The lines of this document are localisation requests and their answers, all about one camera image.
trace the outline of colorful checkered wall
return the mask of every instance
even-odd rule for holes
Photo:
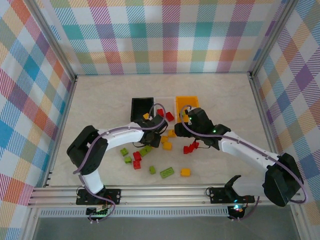
[[[74,71],[85,75],[247,72],[280,3],[51,0],[49,9],[48,0],[37,2]]]
[[[286,4],[288,3],[289,0],[281,0],[281,3],[275,13],[275,15],[273,16],[273,19],[267,29],[267,31],[265,32],[265,35],[263,36],[263,39],[260,43],[260,46],[258,48],[258,50],[256,51],[255,55],[254,55],[254,58],[253,58],[253,61],[251,62],[251,65],[248,69],[249,72],[252,72],[252,70],[254,69],[256,63],[257,63],[257,60],[259,59],[261,53],[262,53],[262,50],[264,49],[264,47],[266,46],[267,42],[269,41],[270,39],[270,34],[272,33],[272,31],[275,29],[275,26],[276,26],[276,23],[278,22],[279,18],[281,17],[284,9],[285,9],[285,6]]]
[[[320,0],[300,0],[257,75],[259,94],[280,152],[295,157],[320,236]]]
[[[72,82],[23,0],[0,0],[0,240],[15,240]]]

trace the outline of black container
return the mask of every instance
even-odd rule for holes
[[[153,97],[139,97],[132,98],[131,101],[131,118],[130,121],[134,122],[137,119],[143,119],[146,113],[149,113],[151,107],[154,105]]]

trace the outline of beige tabletop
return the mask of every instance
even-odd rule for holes
[[[240,137],[267,149],[268,143],[246,74],[150,74],[80,76],[55,162],[50,186],[76,186],[76,166],[66,154],[68,146],[87,125],[110,129],[130,122],[131,99],[136,97],[197,96],[213,124],[223,124]],[[172,150],[153,149],[134,170],[125,164],[120,149],[129,156],[138,151],[131,143],[108,151],[99,166],[105,185],[221,184],[234,175],[261,177],[239,158],[214,148],[183,154],[192,138],[171,138]],[[156,174],[149,173],[154,166]],[[173,167],[175,173],[162,179],[160,172]],[[181,168],[190,168],[190,177],[181,177]]]

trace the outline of white robotic arm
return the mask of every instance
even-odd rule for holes
[[[269,158],[276,159],[303,182],[296,162],[289,154],[285,153],[282,156],[278,156],[276,153],[268,152],[245,141],[222,124],[213,125],[205,111],[199,107],[186,111],[186,114],[190,119],[189,123],[187,123],[189,130],[185,128],[185,123],[177,123],[174,126],[174,131],[178,137],[192,137],[203,141],[207,146],[214,147],[217,150],[242,159],[264,174],[264,181],[262,182],[240,175],[234,176],[224,187],[225,194],[231,201],[239,196],[266,195],[276,205],[285,206],[300,189],[300,185],[292,178],[288,171],[275,164]],[[156,115],[151,120],[131,122],[125,127],[117,128],[119,130],[113,129],[112,131],[97,130],[93,126],[87,126],[67,150],[71,161],[78,168],[81,168],[79,173],[82,175],[86,187],[93,194],[99,194],[105,189],[100,179],[98,167],[106,151],[126,143],[134,142],[140,142],[157,148],[160,144],[161,131],[168,125],[166,121],[154,130],[133,128],[155,126],[162,119],[161,116]],[[96,141],[86,159],[85,155],[89,149],[88,145],[98,138],[98,136],[101,137]]]
[[[140,127],[139,124],[135,122],[130,122],[128,125],[123,127],[128,127],[128,128],[123,129],[122,127],[120,127],[120,130],[116,130],[114,132],[111,132],[101,137],[102,139],[105,139],[108,143],[105,151],[108,151],[117,146],[121,146],[123,144],[140,142],[142,137],[144,136],[144,131],[129,128],[129,127],[139,128]],[[105,133],[105,132],[108,132],[108,130],[100,129],[98,131],[98,134],[101,135],[102,133]],[[98,168],[92,173],[89,173],[87,175],[82,175],[82,179],[85,185],[88,187],[88,189],[94,194],[98,193],[105,187],[100,179]]]

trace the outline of yellow tray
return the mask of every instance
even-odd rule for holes
[[[175,106],[176,106],[176,115],[177,115],[177,122],[181,123],[179,114],[181,109],[185,105],[191,105],[192,107],[199,107],[198,97],[197,96],[176,96],[175,97]],[[183,117],[184,122],[188,122],[188,116],[185,115]]]

